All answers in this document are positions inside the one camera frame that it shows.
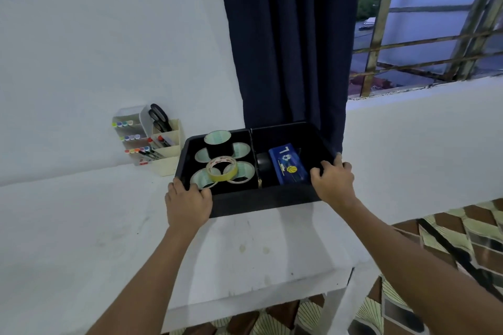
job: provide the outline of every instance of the dark blue curtain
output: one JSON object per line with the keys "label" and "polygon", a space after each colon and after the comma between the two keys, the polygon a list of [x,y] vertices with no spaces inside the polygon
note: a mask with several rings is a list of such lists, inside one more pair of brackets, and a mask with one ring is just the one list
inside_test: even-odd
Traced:
{"label": "dark blue curtain", "polygon": [[224,0],[246,127],[307,120],[342,150],[358,0]]}

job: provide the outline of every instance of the person's left hand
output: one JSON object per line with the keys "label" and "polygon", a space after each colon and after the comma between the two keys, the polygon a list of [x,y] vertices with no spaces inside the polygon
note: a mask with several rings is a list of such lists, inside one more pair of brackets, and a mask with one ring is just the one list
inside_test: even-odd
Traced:
{"label": "person's left hand", "polygon": [[195,234],[210,217],[213,207],[210,189],[204,188],[199,192],[197,185],[191,184],[186,191],[178,178],[174,178],[167,189],[164,199],[168,224],[177,230]]}

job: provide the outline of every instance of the black tray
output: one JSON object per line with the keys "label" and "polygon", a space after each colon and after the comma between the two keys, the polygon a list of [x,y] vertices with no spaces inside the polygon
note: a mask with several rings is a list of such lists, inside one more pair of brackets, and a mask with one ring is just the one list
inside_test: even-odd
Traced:
{"label": "black tray", "polygon": [[[333,162],[334,154],[315,126],[307,122],[296,122],[258,129],[233,130],[231,133],[232,142],[245,142],[250,145],[250,153],[238,160],[253,164],[255,176],[244,184],[220,182],[211,188],[213,194],[211,217],[320,200],[310,180],[305,183],[280,185],[268,153],[270,148],[291,143],[307,172],[313,167],[320,167],[322,160]],[[194,159],[196,152],[206,147],[204,136],[188,138],[180,155],[175,176],[180,178],[186,189],[190,186],[192,175],[206,166],[205,163]]]}

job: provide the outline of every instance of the blue pencil case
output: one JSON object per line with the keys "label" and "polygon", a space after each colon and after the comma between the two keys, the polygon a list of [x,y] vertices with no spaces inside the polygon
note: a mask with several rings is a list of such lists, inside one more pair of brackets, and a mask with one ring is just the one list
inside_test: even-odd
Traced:
{"label": "blue pencil case", "polygon": [[309,179],[309,175],[291,143],[271,148],[269,156],[281,185],[302,183]]}

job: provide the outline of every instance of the table top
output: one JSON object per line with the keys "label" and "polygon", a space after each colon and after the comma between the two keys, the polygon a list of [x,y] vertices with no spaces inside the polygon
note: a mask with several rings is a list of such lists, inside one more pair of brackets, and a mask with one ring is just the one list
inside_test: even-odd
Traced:
{"label": "table top", "polygon": [[[171,180],[125,165],[0,188],[6,333],[84,332],[162,238]],[[343,288],[361,250],[322,202],[211,219],[163,331]]]}

